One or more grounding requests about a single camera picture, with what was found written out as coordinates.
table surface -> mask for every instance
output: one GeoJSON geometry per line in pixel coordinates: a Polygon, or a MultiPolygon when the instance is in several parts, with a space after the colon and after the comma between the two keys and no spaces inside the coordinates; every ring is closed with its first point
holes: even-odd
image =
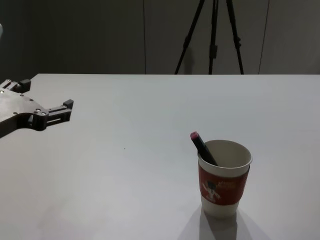
{"type": "Polygon", "coordinates": [[[0,139],[3,240],[320,239],[320,76],[40,74],[70,122],[0,139]],[[235,217],[201,210],[189,134],[246,146],[235,217]]]}

black marker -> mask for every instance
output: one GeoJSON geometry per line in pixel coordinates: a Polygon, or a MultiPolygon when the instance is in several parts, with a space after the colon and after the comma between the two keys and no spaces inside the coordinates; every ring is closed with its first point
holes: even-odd
{"type": "Polygon", "coordinates": [[[201,156],[203,160],[205,160],[207,163],[218,166],[216,160],[214,157],[211,155],[209,149],[205,145],[204,141],[202,141],[199,133],[194,131],[193,133],[190,134],[190,138],[192,142],[194,143],[196,149],[198,149],[198,153],[201,156]]]}

paper cup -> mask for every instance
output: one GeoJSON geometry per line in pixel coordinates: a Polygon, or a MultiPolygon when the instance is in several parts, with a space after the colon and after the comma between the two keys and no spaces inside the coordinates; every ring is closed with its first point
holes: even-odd
{"type": "Polygon", "coordinates": [[[218,166],[198,154],[202,207],[209,215],[227,218],[236,213],[253,158],[248,149],[233,141],[212,140],[205,145],[218,166]]]}

tripod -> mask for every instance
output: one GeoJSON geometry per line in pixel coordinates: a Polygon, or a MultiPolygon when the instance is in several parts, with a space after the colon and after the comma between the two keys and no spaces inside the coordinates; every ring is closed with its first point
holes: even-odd
{"type": "MultiPolygon", "coordinates": [[[[174,74],[178,74],[181,63],[184,59],[185,53],[187,51],[187,48],[190,44],[192,34],[194,33],[198,18],[200,16],[202,7],[204,6],[205,0],[200,0],[198,7],[196,9],[194,18],[192,20],[192,24],[190,27],[190,30],[185,37],[184,43],[183,43],[183,50],[178,62],[178,65],[176,66],[174,74]]],[[[213,7],[212,7],[212,19],[211,19],[211,40],[210,40],[210,48],[209,48],[209,74],[212,74],[212,69],[213,69],[213,63],[214,59],[217,58],[217,50],[218,46],[216,45],[216,33],[217,33],[217,19],[218,19],[218,6],[219,6],[219,0],[213,0],[213,7]]],[[[226,0],[226,6],[228,9],[228,14],[229,14],[229,19],[231,23],[231,28],[232,28],[232,34],[233,34],[233,42],[234,42],[234,47],[236,49],[236,54],[238,57],[238,62],[239,62],[239,67],[240,67],[240,72],[241,74],[244,74],[244,68],[242,65],[242,59],[241,59],[241,53],[240,53],[240,38],[237,33],[237,27],[236,27],[236,17],[235,17],[235,11],[234,11],[234,5],[232,3],[232,0],[226,0]]]]}

